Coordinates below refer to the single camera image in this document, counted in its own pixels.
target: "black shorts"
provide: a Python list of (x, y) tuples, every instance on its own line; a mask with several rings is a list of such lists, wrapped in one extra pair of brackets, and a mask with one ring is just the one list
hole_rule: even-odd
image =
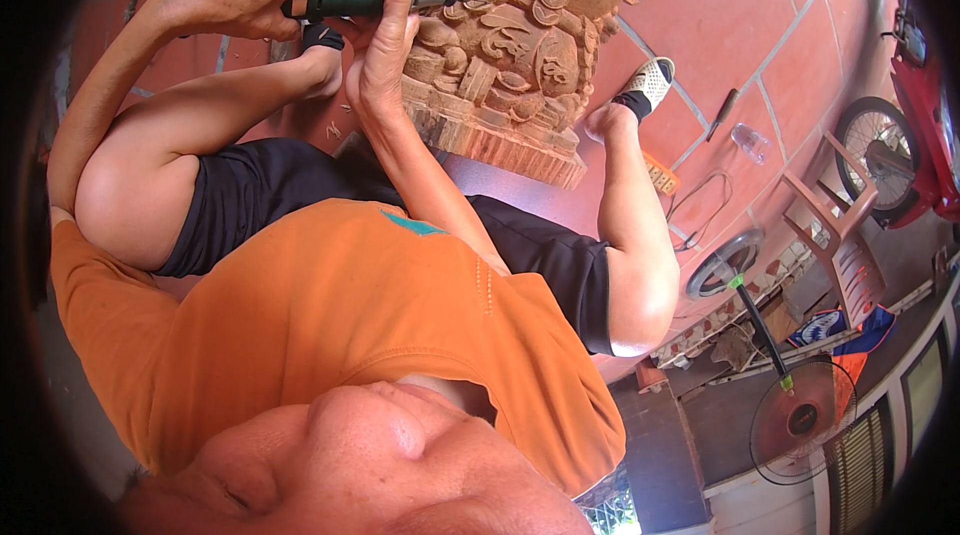
[[(403, 207), (390, 181), (363, 159), (335, 159), (297, 139), (258, 139), (201, 156), (186, 220), (154, 274), (205, 275), (275, 220), (330, 198)], [(611, 355), (608, 244), (485, 195), (466, 199), (510, 272), (539, 273), (583, 346)]]

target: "motorcycle wheel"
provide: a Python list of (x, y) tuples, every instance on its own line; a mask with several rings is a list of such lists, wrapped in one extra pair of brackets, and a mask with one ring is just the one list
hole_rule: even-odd
[[(907, 125), (904, 114), (880, 97), (861, 97), (854, 100), (837, 120), (836, 138), (849, 154), (867, 169), (879, 190), (871, 213), (882, 226), (903, 217), (920, 199), (913, 181), (896, 174), (875, 174), (866, 160), (867, 145), (880, 140), (897, 153), (908, 157), (916, 172), (920, 169), (920, 145)], [(857, 199), (864, 183), (846, 159), (836, 154), (837, 171), (846, 193)]]

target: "foot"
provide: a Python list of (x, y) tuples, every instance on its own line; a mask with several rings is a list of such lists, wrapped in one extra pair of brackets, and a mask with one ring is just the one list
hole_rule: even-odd
[(676, 67), (669, 58), (665, 56), (651, 58), (643, 62), (643, 65), (633, 73), (630, 82), (613, 99), (630, 107), (635, 113), (639, 113), (638, 118), (643, 121), (664, 101), (666, 93), (670, 91), (670, 86), (673, 84), (674, 73), (676, 73)]
[(586, 134), (603, 144), (608, 133), (637, 133), (641, 121), (664, 101), (673, 75), (674, 64), (669, 58), (644, 62), (616, 97), (586, 118)]
[(303, 51), (296, 61), (304, 65), (316, 85), (310, 86), (302, 99), (326, 99), (340, 91), (344, 83), (343, 38), (323, 24), (303, 28)]
[(594, 109), (583, 121), (586, 136), (597, 144), (606, 144), (607, 135), (612, 133), (632, 133), (636, 136), (640, 126), (641, 121), (631, 109), (614, 102)]

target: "fan pole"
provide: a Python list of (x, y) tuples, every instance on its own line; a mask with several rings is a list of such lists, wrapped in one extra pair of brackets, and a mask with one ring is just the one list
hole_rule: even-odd
[(763, 336), (767, 352), (770, 354), (770, 360), (774, 363), (776, 373), (780, 375), (780, 386), (783, 387), (784, 391), (789, 391), (793, 389), (793, 379), (786, 373), (784, 359), (777, 353), (777, 342), (774, 341), (773, 335), (770, 334), (770, 329), (767, 328), (767, 324), (763, 321), (761, 312), (757, 309), (754, 300), (751, 299), (747, 288), (743, 286), (743, 278), (739, 278), (738, 281), (738, 283), (732, 282), (731, 285), (735, 285), (736, 292), (740, 295), (740, 300), (742, 300), (743, 305), (747, 307), (747, 313), (750, 313), (750, 322), (753, 323), (753, 328)]

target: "plastic chair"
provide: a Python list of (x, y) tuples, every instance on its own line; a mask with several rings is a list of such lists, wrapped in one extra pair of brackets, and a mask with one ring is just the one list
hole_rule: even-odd
[(825, 249), (813, 240), (807, 229), (802, 229), (792, 218), (784, 214), (783, 220), (826, 269), (846, 314), (847, 328), (854, 329), (874, 310), (887, 289), (881, 267), (860, 233), (860, 225), (870, 217), (879, 192), (866, 168), (854, 159), (832, 134), (824, 133), (823, 137), (836, 148), (847, 165), (860, 175), (864, 189), (850, 205), (822, 181), (817, 181), (817, 187), (826, 194), (830, 203), (840, 210), (840, 217), (837, 218), (803, 181), (785, 170), (780, 181), (797, 194), (798, 199), (806, 204), (829, 234), (830, 239), (826, 242)]

